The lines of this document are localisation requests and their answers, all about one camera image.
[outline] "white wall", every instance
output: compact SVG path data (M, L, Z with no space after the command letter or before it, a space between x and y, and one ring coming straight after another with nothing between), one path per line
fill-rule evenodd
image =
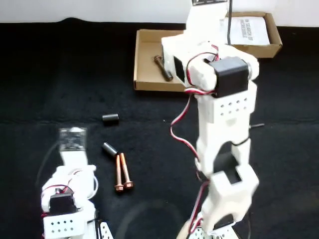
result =
M0 0L0 22L185 22L190 0ZM279 26L319 26L319 0L233 0L234 11L266 11Z

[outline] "brown cardboard box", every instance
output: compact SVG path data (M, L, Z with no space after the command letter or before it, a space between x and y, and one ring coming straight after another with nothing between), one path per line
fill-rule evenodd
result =
M251 46L234 45L237 49L254 55L257 58L273 58L282 47L282 42L270 13L234 12L233 16L261 16L265 18L270 45ZM181 92L185 88L177 79L171 82L164 80L158 66L153 62L155 55L161 55L162 37L182 34L180 30L146 30L136 34L134 89L140 91L173 91Z

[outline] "copper bolt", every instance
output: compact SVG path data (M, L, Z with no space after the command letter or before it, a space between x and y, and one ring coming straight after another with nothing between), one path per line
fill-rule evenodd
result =
M126 165L125 156L123 153L120 153L120 158L121 158L123 172L124 172L124 176L125 176L124 187L127 189L133 188L134 183L130 180L128 167Z
M173 76L171 75L170 72L166 71L165 70L165 67L163 65L163 62L162 62L162 57L161 56L158 56L156 55L154 58L153 58L154 62L157 64L157 66L159 67L163 77L165 78L166 81L172 81L173 79Z
M124 186L122 184L122 174L121 174L121 161L120 156L116 156L116 185L115 190L117 192L122 192L124 190Z

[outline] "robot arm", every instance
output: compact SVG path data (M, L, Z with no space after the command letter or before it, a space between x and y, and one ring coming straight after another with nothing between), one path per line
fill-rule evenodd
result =
M113 239L107 224L97 222L96 209L89 201L97 192L98 181L94 176L96 166L88 165L85 139L85 129L60 130L64 165L57 167L41 194L45 239Z
M215 19L218 22L208 21L214 13L223 13L225 1L216 2L194 4L184 34L162 38L165 70L187 88L206 92L195 95L199 115L195 165L209 180L209 193L197 219L202 218L206 235L227 234L241 221L259 184L249 165L249 120L255 109L253 80L259 75L259 63L254 56L225 45L217 27L210 33L209 26L225 16L224 12ZM232 145L230 152L218 155L227 142Z

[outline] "instruction sheet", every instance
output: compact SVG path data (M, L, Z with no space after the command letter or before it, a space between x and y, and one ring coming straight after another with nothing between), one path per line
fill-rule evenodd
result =
M221 31L227 43L228 18L221 20ZM231 44L235 45L269 45L266 22L263 17L232 17Z

